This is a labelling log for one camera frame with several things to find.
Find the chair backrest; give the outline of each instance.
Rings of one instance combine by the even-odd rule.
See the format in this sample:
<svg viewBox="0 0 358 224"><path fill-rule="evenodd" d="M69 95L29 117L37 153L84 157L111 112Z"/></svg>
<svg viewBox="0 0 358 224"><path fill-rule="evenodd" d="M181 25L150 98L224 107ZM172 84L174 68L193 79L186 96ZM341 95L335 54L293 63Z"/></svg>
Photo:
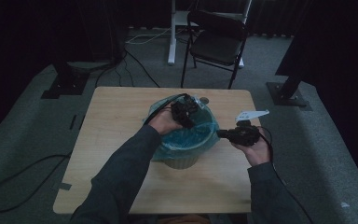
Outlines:
<svg viewBox="0 0 358 224"><path fill-rule="evenodd" d="M212 12L193 10L187 14L187 25L196 23L200 29L243 41L247 37L247 29L242 21L218 15Z"/></svg>

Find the black stand foot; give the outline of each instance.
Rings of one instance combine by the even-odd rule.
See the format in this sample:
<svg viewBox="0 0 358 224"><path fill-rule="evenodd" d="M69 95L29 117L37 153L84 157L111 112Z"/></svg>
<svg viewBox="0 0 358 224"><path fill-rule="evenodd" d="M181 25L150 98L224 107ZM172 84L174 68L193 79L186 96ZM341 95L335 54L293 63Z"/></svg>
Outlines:
<svg viewBox="0 0 358 224"><path fill-rule="evenodd" d="M62 81L57 76L48 91L44 91L42 99L58 99L60 95L81 95L87 84L90 73L78 73L73 71L73 78L70 81Z"/></svg>
<svg viewBox="0 0 358 224"><path fill-rule="evenodd" d="M284 98L281 93L282 86L283 83L267 82L269 94L271 94L275 105L299 106L301 110L312 111L310 103L303 99L299 90L296 90L291 98Z"/></svg>

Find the dark sleeve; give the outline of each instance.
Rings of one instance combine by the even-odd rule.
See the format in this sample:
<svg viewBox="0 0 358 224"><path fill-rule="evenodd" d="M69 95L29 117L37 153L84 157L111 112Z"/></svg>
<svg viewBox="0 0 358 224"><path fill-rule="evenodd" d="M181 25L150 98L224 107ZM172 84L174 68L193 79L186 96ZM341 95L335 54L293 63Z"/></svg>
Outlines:
<svg viewBox="0 0 358 224"><path fill-rule="evenodd" d="M160 142L158 132L144 125L92 178L91 191L70 223L127 223L127 214Z"/></svg>
<svg viewBox="0 0 358 224"><path fill-rule="evenodd" d="M272 163L248 169L251 181L252 218L255 224L301 223L296 201L277 177Z"/></svg>

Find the gray carpet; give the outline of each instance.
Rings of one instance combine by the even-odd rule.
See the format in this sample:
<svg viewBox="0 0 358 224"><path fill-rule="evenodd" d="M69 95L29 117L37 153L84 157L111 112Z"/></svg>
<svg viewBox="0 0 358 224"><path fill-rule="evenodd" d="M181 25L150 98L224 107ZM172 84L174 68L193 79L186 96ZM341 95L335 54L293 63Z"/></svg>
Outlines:
<svg viewBox="0 0 358 224"><path fill-rule="evenodd" d="M140 30L131 35L158 32L161 31ZM179 38L186 39L186 35L179 35ZM314 222L358 223L358 170L315 89L305 83L299 87L312 111L274 105L269 95L266 82L286 80L286 77L274 74L290 43L291 39L285 37L249 37L243 53L245 67L239 71L232 89L250 91L256 109L270 111L260 120L273 134L277 171ZM168 46L169 39L163 36L126 48L145 66L160 87L179 88L186 45L178 41L174 66L167 65ZM72 63L79 67L98 64ZM186 88L227 88L228 72L203 64L197 69L191 66L190 63ZM73 149L81 118L87 112L100 73L91 74L81 96L62 96L57 100L40 99L55 78L53 67L47 67L34 77L0 125L0 180L40 158L66 154ZM155 87L142 67L128 55L125 62L117 67L117 72L114 69L106 72L98 85L130 87L131 80L135 87ZM74 115L77 119L71 129ZM20 202L59 160L44 161L2 187L0 209ZM66 164L67 161L28 203L0 214L0 223L67 223L69 215L56 215L52 210L57 185L62 180Z"/></svg>

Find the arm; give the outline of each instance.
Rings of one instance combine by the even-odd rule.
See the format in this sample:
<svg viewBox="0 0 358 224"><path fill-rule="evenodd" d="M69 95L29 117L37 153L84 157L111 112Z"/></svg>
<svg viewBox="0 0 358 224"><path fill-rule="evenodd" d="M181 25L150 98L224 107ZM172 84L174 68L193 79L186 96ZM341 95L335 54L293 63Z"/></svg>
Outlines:
<svg viewBox="0 0 358 224"><path fill-rule="evenodd" d="M233 144L252 165L248 169L251 181L252 217L261 223L301 223L296 202L283 185L269 160L269 146L260 138L251 147Z"/></svg>
<svg viewBox="0 0 358 224"><path fill-rule="evenodd" d="M91 180L91 191L71 223L127 223L133 201L144 182L161 134L181 128L163 110L115 151Z"/></svg>

